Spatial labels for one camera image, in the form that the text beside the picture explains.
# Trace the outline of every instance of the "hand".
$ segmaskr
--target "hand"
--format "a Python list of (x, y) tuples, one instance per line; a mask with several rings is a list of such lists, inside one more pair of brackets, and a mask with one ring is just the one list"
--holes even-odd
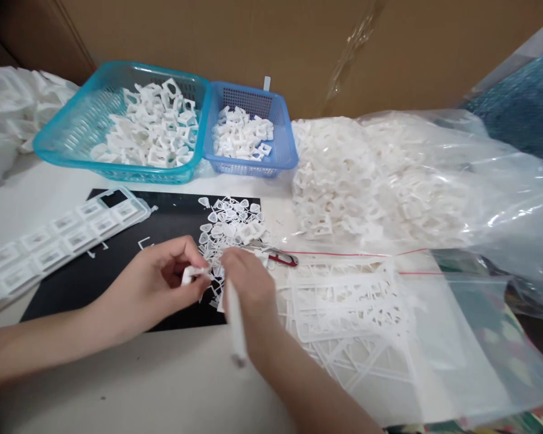
[(209, 266), (191, 236), (147, 247), (85, 310), (103, 332), (110, 333), (111, 345), (128, 341), (199, 300), (210, 281), (202, 275), (181, 286), (188, 265)]
[[(253, 254), (228, 248), (221, 257), (225, 278), (233, 282), (240, 299), (247, 351), (253, 361), (274, 333), (282, 330), (276, 304), (276, 284), (261, 261)], [(227, 300), (224, 298), (224, 309)]]

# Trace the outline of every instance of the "person's left hand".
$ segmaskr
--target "person's left hand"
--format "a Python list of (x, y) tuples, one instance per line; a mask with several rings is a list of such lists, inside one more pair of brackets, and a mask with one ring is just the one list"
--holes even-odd
[(209, 266), (191, 236), (147, 247), (85, 313), (109, 334), (112, 345), (128, 341), (200, 299), (210, 281), (201, 275), (181, 286), (188, 265)]

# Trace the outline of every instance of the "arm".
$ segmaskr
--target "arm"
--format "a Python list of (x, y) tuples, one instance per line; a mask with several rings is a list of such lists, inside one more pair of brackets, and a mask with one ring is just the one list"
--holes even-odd
[(0, 329), (0, 385), (122, 344), (201, 297), (202, 276), (180, 286), (188, 265), (208, 266), (189, 236), (147, 247), (90, 305)]
[(259, 259), (230, 248), (221, 262), (240, 298), (250, 359), (284, 402), (298, 431), (381, 433), (358, 403), (281, 326), (275, 284)]

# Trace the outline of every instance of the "plastic basket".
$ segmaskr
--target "plastic basket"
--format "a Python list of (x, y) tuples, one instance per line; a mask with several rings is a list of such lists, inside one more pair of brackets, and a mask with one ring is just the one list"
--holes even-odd
[[(294, 134), (291, 131), (290, 115), (284, 98), (277, 93), (266, 92), (253, 87), (214, 81), (213, 94), (205, 137), (205, 159), (216, 172), (273, 178), (281, 171), (297, 165), (297, 151)], [(273, 123), (273, 140), (270, 155), (261, 162), (216, 156), (213, 150), (212, 129), (217, 124), (219, 112), (228, 105), (244, 109), (250, 116), (258, 115)]]
[[(127, 111), (122, 88), (135, 92), (135, 84), (161, 85), (171, 77), (185, 98), (195, 101), (199, 128), (191, 161), (171, 169), (93, 161), (90, 150), (106, 142), (106, 134), (114, 125), (109, 114), (124, 115)], [(34, 150), (40, 158), (54, 165), (89, 169), (112, 180), (186, 183), (191, 180), (195, 167), (203, 157), (203, 139), (207, 128), (207, 116), (203, 116), (203, 112), (205, 107), (210, 107), (210, 103), (211, 85), (202, 77), (142, 63), (109, 62), (102, 65), (44, 126), (34, 139)]]

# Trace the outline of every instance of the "blue fabric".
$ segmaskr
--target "blue fabric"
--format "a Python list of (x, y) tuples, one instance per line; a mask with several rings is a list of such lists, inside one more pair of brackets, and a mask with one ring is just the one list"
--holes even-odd
[(484, 121), (494, 139), (543, 159), (543, 56), (465, 108)]

